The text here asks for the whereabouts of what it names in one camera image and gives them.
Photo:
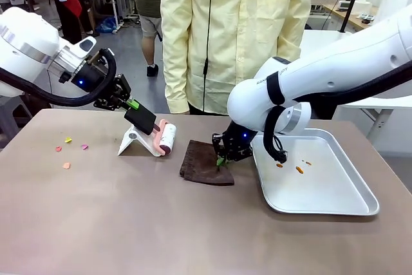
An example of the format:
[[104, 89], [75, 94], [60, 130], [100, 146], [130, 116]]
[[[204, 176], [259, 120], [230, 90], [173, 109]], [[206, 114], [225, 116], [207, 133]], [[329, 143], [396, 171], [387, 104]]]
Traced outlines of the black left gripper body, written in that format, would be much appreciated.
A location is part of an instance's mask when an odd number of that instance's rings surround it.
[[83, 67], [74, 75], [71, 83], [87, 93], [92, 93], [104, 81], [107, 81], [107, 85], [99, 92], [97, 97], [98, 99], [105, 99], [113, 83], [113, 75], [109, 74], [110, 69], [113, 69], [113, 59], [98, 58], [90, 64], [85, 62]]

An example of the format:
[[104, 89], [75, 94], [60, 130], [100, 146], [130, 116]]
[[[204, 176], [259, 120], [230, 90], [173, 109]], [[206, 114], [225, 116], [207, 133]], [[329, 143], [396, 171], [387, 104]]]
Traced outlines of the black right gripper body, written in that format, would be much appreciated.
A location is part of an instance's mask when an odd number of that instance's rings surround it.
[[245, 149], [250, 147], [254, 138], [254, 131], [235, 122], [231, 122], [223, 133], [223, 145], [227, 149]]

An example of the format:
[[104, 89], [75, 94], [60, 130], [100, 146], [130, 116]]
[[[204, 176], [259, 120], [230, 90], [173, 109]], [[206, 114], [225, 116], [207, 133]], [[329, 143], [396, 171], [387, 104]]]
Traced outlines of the brown cloth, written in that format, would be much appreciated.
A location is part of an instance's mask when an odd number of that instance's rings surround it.
[[234, 177], [227, 167], [218, 166], [212, 144], [190, 140], [180, 168], [180, 176], [190, 182], [215, 185], [234, 185]]

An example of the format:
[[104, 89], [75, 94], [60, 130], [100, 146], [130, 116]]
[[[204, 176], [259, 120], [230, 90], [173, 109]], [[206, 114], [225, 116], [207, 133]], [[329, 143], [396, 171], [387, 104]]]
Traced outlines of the pink lint roller black handle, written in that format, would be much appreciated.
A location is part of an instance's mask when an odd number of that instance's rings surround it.
[[156, 115], [143, 106], [128, 110], [124, 118], [131, 123], [131, 127], [124, 133], [118, 155], [134, 141], [141, 143], [155, 157], [171, 153], [176, 135], [174, 124], [165, 119], [156, 123]]

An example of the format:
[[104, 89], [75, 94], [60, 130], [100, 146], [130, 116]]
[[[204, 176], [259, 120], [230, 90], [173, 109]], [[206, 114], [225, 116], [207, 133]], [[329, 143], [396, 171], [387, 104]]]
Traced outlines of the white lint roller stand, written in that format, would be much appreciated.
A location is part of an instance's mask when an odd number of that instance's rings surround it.
[[138, 142], [153, 156], [163, 156], [163, 150], [159, 149], [158, 146], [155, 145], [155, 138], [159, 133], [160, 131], [157, 127], [155, 127], [149, 135], [146, 135], [143, 131], [140, 131], [134, 125], [131, 125], [130, 128], [124, 133], [117, 155], [120, 156], [133, 142]]

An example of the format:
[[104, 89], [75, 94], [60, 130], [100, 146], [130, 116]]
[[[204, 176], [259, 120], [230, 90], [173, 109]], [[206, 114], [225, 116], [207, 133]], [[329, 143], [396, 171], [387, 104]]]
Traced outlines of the blue plastic bag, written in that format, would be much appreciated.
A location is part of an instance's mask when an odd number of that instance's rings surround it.
[[113, 33], [117, 30], [116, 19], [114, 16], [106, 17], [96, 27], [98, 33]]

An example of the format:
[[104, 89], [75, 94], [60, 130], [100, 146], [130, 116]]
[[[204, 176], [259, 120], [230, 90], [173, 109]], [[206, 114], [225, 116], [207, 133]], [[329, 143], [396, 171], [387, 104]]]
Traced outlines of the silver metal tray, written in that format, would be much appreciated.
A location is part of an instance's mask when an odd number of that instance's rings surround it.
[[288, 152], [282, 168], [266, 152], [262, 134], [251, 143], [263, 196], [275, 211], [347, 216], [379, 213], [378, 200], [331, 133], [307, 128], [298, 136], [279, 139]]

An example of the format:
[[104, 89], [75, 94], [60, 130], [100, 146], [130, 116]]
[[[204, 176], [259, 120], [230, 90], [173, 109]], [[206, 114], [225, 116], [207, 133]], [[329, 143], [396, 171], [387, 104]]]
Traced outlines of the grey stool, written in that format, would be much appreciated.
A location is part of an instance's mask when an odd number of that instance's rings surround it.
[[0, 149], [4, 149], [31, 119], [32, 114], [20, 97], [0, 96]]

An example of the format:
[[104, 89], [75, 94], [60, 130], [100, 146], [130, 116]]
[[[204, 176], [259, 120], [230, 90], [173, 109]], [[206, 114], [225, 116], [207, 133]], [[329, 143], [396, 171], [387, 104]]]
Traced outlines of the person in yellow shirt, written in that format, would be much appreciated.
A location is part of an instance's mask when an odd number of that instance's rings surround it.
[[300, 56], [310, 9], [311, 0], [161, 0], [169, 111], [226, 114], [234, 86], [266, 60]]

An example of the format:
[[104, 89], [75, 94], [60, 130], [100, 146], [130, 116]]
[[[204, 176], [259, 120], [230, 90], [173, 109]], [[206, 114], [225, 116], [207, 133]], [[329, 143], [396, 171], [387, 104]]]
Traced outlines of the wooden background desk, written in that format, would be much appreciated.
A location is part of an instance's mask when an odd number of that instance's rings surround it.
[[[326, 21], [326, 24], [322, 27], [322, 29], [339, 31], [344, 22], [344, 18], [346, 17], [346, 12], [338, 11], [337, 6], [333, 6], [333, 4], [323, 5], [323, 9], [329, 19]], [[357, 17], [358, 15], [350, 15], [345, 28], [346, 32], [359, 32], [363, 29], [369, 28], [373, 24], [372, 22], [370, 24], [363, 23], [362, 20], [358, 19]]]

